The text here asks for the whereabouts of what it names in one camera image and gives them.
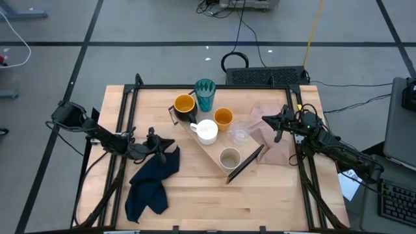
mug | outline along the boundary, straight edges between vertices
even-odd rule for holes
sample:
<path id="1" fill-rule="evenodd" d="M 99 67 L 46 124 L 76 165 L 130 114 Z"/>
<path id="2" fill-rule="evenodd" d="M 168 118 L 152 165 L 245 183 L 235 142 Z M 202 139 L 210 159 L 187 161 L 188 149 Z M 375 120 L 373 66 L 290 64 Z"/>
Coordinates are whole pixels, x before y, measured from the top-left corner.
<path id="1" fill-rule="evenodd" d="M 235 148 L 225 148 L 220 153 L 220 164 L 226 170 L 236 169 L 242 161 L 240 152 Z"/>
<path id="2" fill-rule="evenodd" d="M 219 108 L 215 111 L 214 121 L 220 131 L 227 131 L 233 121 L 233 113 L 228 108 Z"/>
<path id="3" fill-rule="evenodd" d="M 198 134 L 198 140 L 206 146 L 213 144 L 218 134 L 218 126 L 212 120 L 202 120 L 199 124 L 191 123 L 190 129 Z"/>
<path id="4" fill-rule="evenodd" d="M 175 99 L 174 107 L 176 118 L 196 124 L 195 116 L 198 113 L 198 107 L 196 106 L 195 100 L 191 95 L 179 95 Z"/>

dark blue cloth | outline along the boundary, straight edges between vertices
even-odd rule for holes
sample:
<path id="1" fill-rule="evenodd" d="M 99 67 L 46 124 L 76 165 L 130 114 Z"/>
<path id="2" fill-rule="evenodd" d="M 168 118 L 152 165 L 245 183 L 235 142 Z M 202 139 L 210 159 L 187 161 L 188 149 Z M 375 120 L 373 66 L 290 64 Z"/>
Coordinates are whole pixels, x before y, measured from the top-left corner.
<path id="1" fill-rule="evenodd" d="M 179 171 L 180 149 L 176 147 L 174 152 L 165 153 L 165 155 L 165 164 L 158 156 L 153 156 L 131 178 L 129 196 L 125 201 L 128 221 L 137 222 L 147 205 L 157 214 L 163 213 L 168 208 L 168 199 L 162 180 Z"/>

black keyboard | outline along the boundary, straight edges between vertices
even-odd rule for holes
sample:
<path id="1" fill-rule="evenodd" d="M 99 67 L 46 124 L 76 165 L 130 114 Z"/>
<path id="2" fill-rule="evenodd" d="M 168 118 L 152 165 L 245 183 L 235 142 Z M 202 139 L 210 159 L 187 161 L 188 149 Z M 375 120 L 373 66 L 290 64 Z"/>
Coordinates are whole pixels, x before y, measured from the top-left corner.
<path id="1" fill-rule="evenodd" d="M 303 75 L 303 66 L 269 67 L 269 68 L 229 68 L 227 84 L 229 85 L 308 85 Z"/>
<path id="2" fill-rule="evenodd" d="M 378 192 L 396 202 L 378 196 L 378 215 L 416 228 L 416 189 L 383 179 Z"/>

clear glass cup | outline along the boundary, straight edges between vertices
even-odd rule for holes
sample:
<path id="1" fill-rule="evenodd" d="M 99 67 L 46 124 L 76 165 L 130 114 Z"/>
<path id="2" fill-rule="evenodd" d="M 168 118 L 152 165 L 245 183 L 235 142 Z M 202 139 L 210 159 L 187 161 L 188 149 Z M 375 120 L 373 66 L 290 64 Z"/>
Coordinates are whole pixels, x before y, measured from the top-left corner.
<path id="1" fill-rule="evenodd" d="M 248 128 L 241 123 L 234 123 L 227 133 L 237 144 L 244 144 L 250 136 Z"/>

gray floor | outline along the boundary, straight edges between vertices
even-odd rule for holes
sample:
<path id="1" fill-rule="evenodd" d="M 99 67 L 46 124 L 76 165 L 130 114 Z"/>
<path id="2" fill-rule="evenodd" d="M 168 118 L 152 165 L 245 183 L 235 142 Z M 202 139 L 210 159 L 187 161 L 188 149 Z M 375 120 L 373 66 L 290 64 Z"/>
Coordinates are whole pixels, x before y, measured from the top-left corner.
<path id="1" fill-rule="evenodd" d="M 13 1 L 16 8 L 46 10 L 47 19 L 13 21 L 26 41 L 82 42 L 98 0 Z M 412 27 L 416 18 L 413 0 L 383 0 L 403 42 L 416 42 Z M 104 0 L 91 41 L 93 42 L 186 42 L 234 41 L 239 18 L 213 19 L 195 13 L 197 0 Z M 247 10 L 245 22 L 260 41 L 306 42 L 319 0 L 281 0 L 277 11 Z M 254 41 L 242 26 L 240 40 Z M 0 43 L 18 41 L 0 22 Z M 319 19 L 317 42 L 394 42 L 376 1 L 325 1 Z M 89 47 L 86 51 L 71 100 L 100 108 L 105 87 L 132 83 L 140 73 L 146 84 L 192 84 L 209 78 L 225 83 L 220 69 L 227 46 L 177 47 Z M 305 47 L 261 47 L 268 66 L 302 65 Z M 238 47 L 261 66 L 257 48 Z M 416 48 L 407 47 L 411 60 Z M 33 46 L 32 56 L 22 67 L 0 70 L 0 89 L 19 91 L 15 100 L 0 99 L 0 127 L 10 133 L 0 138 L 0 227 L 13 233 L 38 169 L 50 130 L 49 119 L 62 99 L 80 47 Z M 27 56 L 21 46 L 0 46 L 0 55 L 15 64 Z M 227 67 L 241 67 L 239 58 L 229 58 Z M 312 80 L 332 84 L 378 84 L 409 72 L 396 47 L 312 47 L 307 63 Z M 389 93 L 389 87 L 331 88 L 319 85 L 324 110 L 332 110 Z M 364 107 L 328 114 L 334 133 L 363 150 L 384 138 L 389 99 Z M 80 150 L 84 136 L 64 136 Z M 44 182 L 39 191 L 26 232 L 68 228 L 75 199 L 82 158 L 57 140 Z"/>

